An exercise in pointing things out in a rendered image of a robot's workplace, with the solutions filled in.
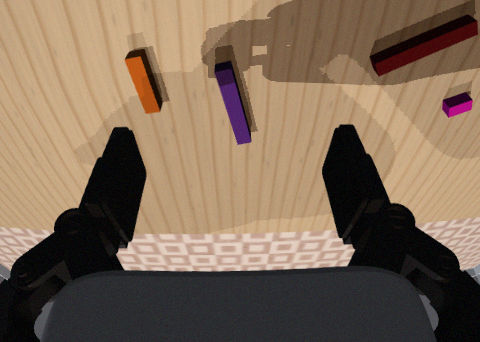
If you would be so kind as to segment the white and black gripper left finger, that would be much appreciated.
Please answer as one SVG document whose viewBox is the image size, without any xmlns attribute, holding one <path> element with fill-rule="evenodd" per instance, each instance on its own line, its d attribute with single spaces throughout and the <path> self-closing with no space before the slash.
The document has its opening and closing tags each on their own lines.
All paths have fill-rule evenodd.
<svg viewBox="0 0 480 342">
<path fill-rule="evenodd" d="M 67 283 L 124 270 L 116 254 L 133 239 L 146 175 L 133 131 L 114 127 L 79 207 L 64 211 L 54 233 L 20 256 L 1 282 L 0 342 L 40 342 L 35 321 Z"/>
</svg>

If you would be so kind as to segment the magenta block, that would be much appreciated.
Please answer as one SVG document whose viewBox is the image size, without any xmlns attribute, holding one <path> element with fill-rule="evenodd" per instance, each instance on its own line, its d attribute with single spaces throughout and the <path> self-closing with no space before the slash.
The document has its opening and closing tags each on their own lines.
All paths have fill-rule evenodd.
<svg viewBox="0 0 480 342">
<path fill-rule="evenodd" d="M 442 110 L 449 117 L 472 109 L 473 99 L 466 93 L 461 93 L 443 100 Z"/>
</svg>

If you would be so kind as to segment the red rod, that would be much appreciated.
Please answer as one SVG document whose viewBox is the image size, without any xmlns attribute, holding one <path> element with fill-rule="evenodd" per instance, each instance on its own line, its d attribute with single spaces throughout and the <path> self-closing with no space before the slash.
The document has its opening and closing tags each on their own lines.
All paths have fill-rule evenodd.
<svg viewBox="0 0 480 342">
<path fill-rule="evenodd" d="M 478 22 L 467 14 L 369 57 L 381 76 L 476 35 Z"/>
</svg>

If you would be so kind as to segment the orange rod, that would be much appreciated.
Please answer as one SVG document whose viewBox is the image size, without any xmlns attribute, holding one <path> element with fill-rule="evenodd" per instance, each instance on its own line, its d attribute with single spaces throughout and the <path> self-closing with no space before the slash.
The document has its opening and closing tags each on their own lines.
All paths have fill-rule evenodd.
<svg viewBox="0 0 480 342">
<path fill-rule="evenodd" d="M 124 60 L 145 113 L 160 112 L 163 102 L 145 49 L 128 52 Z"/>
</svg>

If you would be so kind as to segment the purple rod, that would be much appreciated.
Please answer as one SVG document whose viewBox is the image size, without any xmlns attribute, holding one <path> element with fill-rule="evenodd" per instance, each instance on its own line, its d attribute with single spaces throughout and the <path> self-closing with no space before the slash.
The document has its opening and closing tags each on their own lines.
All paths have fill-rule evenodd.
<svg viewBox="0 0 480 342">
<path fill-rule="evenodd" d="M 215 64 L 220 92 L 237 144 L 251 143 L 251 132 L 231 61 Z"/>
</svg>

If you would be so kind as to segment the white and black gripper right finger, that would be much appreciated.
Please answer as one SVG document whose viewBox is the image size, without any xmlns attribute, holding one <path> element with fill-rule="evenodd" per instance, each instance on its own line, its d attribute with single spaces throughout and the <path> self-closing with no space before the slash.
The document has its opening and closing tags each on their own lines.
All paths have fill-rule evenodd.
<svg viewBox="0 0 480 342">
<path fill-rule="evenodd" d="M 437 342 L 480 342 L 480 285 L 449 248 L 415 226 L 407 207 L 390 202 L 354 125 L 335 128 L 322 176 L 338 237 L 355 249 L 348 266 L 406 277 L 437 312 Z"/>
</svg>

